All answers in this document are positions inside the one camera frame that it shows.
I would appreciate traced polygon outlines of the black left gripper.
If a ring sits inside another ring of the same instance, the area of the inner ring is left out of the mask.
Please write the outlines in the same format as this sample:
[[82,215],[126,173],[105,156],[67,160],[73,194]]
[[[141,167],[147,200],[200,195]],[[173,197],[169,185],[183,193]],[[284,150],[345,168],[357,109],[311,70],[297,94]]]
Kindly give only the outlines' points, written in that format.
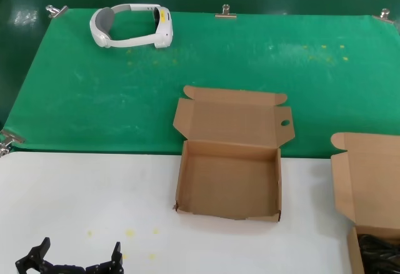
[[17,272],[27,274],[29,269],[34,269],[42,274],[124,274],[123,255],[119,241],[114,247],[110,261],[89,266],[86,270],[75,265],[52,265],[48,263],[44,260],[44,257],[50,246],[50,238],[45,237],[40,245],[32,247],[26,256],[15,263]]

